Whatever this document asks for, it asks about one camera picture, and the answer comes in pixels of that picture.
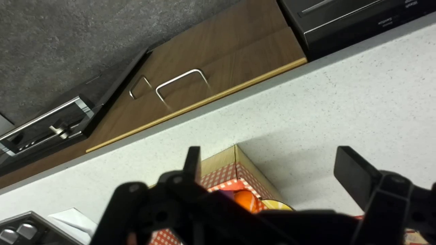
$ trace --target drawer handle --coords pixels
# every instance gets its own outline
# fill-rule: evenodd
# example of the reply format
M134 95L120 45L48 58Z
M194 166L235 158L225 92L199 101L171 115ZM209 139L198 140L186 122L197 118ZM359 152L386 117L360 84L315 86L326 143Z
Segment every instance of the drawer handle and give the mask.
M190 76L191 73L198 73L199 76L202 76L202 79L203 79L203 81L206 83L206 86L210 87L210 84L209 84L205 73L203 73L201 69L190 69L190 71L187 71L187 72L184 72L184 73L182 73L182 75L179 75L179 76L176 76L176 77L173 77L173 79L163 83L163 84L160 84L160 86L154 90L156 94L158 95L158 98L160 98L164 103L167 103L160 90L164 88L164 87L167 87L167 86L169 86L169 84L172 84L172 83L176 83L178 80L180 80L180 79L183 79L183 77L186 77L186 76Z
M152 83L149 81L149 79L148 79L146 76L141 76L141 77L133 84L131 90L128 91L128 95L130 95L133 99L137 99L137 98L138 98L138 96L135 95L134 90L135 90L135 87L138 86L138 83L139 83L141 80L145 80L145 81L149 84L149 87L153 87Z

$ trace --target black device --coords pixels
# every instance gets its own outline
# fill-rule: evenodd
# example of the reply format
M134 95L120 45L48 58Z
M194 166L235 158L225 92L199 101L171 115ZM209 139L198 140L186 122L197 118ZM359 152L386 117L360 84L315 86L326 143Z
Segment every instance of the black device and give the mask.
M36 212L0 222L0 245L81 245Z
M86 140L152 53L150 47L141 50L126 66L108 69L82 84L77 88L79 95L67 102L62 95L62 105L0 135L0 175ZM105 80L113 81L96 94L93 86Z
M436 243L436 185L427 190L400 174L379 171L351 147L338 147L334 173L366 209L363 220L336 211L252 215L221 192L209 193L197 184L199 155L201 148L191 147L184 169L163 174L153 188L120 185L92 245L124 245L130 233L145 245L163 228L195 245L400 245L406 227Z
M314 60L436 11L435 0L278 0Z

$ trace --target black appliance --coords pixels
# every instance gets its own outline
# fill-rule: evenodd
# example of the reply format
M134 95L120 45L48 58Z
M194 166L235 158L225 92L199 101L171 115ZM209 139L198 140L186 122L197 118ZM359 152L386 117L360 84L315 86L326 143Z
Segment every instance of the black appliance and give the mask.
M310 60L436 9L435 0L278 0Z
M0 135L0 175L88 139L150 54L150 47L143 49L127 64L60 95L48 111Z
M30 211L0 223L0 245L82 245L70 234Z

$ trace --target cardboard box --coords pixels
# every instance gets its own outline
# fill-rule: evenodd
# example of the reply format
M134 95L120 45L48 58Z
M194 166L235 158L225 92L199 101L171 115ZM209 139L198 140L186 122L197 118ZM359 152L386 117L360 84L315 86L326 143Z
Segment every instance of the cardboard box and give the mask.
M262 200L282 200L274 185L257 169L239 145L202 160L201 184L209 190L244 185Z

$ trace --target metal handle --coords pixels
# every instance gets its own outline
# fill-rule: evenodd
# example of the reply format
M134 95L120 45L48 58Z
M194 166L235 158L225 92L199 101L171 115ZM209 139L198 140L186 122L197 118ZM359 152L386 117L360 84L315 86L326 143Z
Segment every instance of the metal handle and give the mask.
M86 105L86 102L81 98L81 96L75 96L71 101L67 101L66 103L49 110L48 113L44 113L41 115L39 115L34 120L30 120L29 122L15 128L14 130L10 130L9 133L0 136L0 150L3 150L6 154L14 156L17 155L17 150L14 150L14 147L11 145L11 143L7 141L9 137L14 136L15 133L19 133L21 130L37 124L39 121L43 121L44 118L66 109L70 105L77 105L85 114L86 117L92 118L94 115L94 111L89 107L89 105Z
M187 72L184 72L184 73L182 73L182 75L179 75L179 76L176 76L176 77L173 77L173 79L163 83L163 84L160 84L160 86L154 90L156 94L158 95L158 98L160 98L164 103L167 103L160 90L164 88L164 87L167 87L167 86L169 86L169 84L172 84L172 83L176 83L178 80L180 80L180 79L183 79L183 77L186 77L186 76L188 76L188 75L191 75L191 73L199 73L199 75L202 76L203 81L206 83L206 86L210 87L210 84L209 84L205 73L203 73L201 69L190 69L190 71L187 71Z
M145 81L149 84L150 88L153 87L152 83L149 81L149 79L148 79L146 76L141 76L141 77L133 84L131 90L128 91L128 95L130 95L133 99L137 99L137 96L135 96L135 94L134 94L134 90L135 90L137 84L138 84L141 80L145 80Z

